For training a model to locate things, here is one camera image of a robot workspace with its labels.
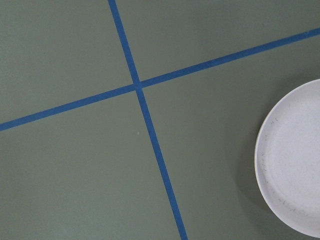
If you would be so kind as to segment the pink plate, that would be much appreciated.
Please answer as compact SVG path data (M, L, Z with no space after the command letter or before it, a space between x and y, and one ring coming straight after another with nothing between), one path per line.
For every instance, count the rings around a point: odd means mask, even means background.
M271 211L290 228L320 236L320 82L307 82L270 110L254 150L256 181Z

